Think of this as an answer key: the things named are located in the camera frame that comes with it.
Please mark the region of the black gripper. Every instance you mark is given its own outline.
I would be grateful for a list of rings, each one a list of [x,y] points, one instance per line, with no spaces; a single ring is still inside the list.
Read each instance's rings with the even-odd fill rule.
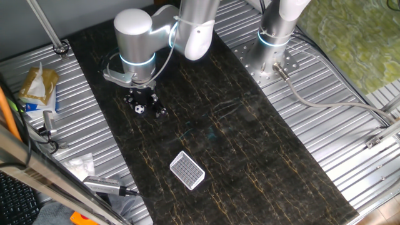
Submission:
[[[168,114],[167,109],[163,106],[154,90],[150,87],[145,89],[132,88],[129,94],[123,97],[123,101],[130,107],[135,105],[150,105],[155,113],[156,118],[164,117]]]

